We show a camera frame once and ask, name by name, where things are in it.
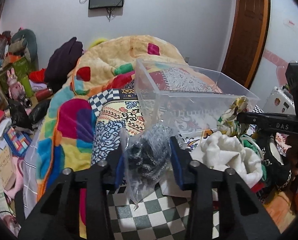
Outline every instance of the clear plastic bin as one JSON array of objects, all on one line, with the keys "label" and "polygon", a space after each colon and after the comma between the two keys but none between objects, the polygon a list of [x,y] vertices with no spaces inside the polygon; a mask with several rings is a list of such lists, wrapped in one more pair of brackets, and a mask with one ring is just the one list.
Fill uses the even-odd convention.
[{"label": "clear plastic bin", "polygon": [[[189,74],[182,75],[184,70],[185,73],[189,71]],[[201,79],[201,74],[192,70],[206,75],[212,81],[205,77]],[[170,71],[173,72],[175,79],[171,86],[166,86],[165,73]],[[193,91],[195,82],[201,80],[214,82],[212,87],[217,92]],[[143,60],[137,60],[135,92],[138,95],[146,127],[158,120],[172,119],[181,134],[215,130],[219,117],[239,96],[247,96],[250,111],[259,101],[256,95],[221,72],[188,65]]]}]

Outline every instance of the pink bunny figurine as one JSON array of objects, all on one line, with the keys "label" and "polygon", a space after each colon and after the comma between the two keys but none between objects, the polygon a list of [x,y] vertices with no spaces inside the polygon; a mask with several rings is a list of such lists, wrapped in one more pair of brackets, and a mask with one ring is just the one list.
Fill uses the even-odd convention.
[{"label": "pink bunny figurine", "polygon": [[8,85],[9,85],[9,96],[13,100],[18,100],[21,94],[24,94],[24,87],[18,82],[18,78],[14,73],[14,68],[11,68],[11,73],[7,71]]}]

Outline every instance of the black item in plastic bag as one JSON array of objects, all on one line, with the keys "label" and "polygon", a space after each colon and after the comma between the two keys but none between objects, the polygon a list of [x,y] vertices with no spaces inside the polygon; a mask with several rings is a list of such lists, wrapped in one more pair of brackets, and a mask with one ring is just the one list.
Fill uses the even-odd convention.
[{"label": "black item in plastic bag", "polygon": [[29,114],[29,119],[32,124],[38,123],[47,114],[51,99],[44,99],[40,101]]},{"label": "black item in plastic bag", "polygon": [[24,106],[12,99],[8,100],[10,108],[10,117],[12,120],[12,127],[18,131],[26,131],[32,133],[32,124],[27,115]]}]

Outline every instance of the screw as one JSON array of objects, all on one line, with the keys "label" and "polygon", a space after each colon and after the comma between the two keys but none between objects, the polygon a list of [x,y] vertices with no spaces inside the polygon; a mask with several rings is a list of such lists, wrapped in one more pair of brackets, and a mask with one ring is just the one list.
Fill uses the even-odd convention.
[{"label": "screw", "polygon": [[227,172],[229,175],[234,175],[236,173],[236,171],[233,168],[227,168],[225,172]]},{"label": "screw", "polygon": [[72,169],[70,169],[70,168],[65,168],[65,169],[62,171],[62,173],[63,173],[64,175],[69,175],[69,174],[71,173],[71,171],[72,171]]},{"label": "screw", "polygon": [[98,165],[100,166],[100,167],[104,167],[104,166],[107,166],[107,161],[99,161],[98,162]]},{"label": "screw", "polygon": [[193,160],[193,161],[190,162],[190,165],[193,166],[193,167],[198,167],[200,165],[200,162]]}]

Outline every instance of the door panel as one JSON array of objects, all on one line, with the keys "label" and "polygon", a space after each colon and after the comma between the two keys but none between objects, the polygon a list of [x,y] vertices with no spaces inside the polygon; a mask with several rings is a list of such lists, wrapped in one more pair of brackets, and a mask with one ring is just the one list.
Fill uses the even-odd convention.
[{"label": "door panel", "polygon": [[244,85],[262,31],[264,0],[239,0],[234,36],[222,72]]}]

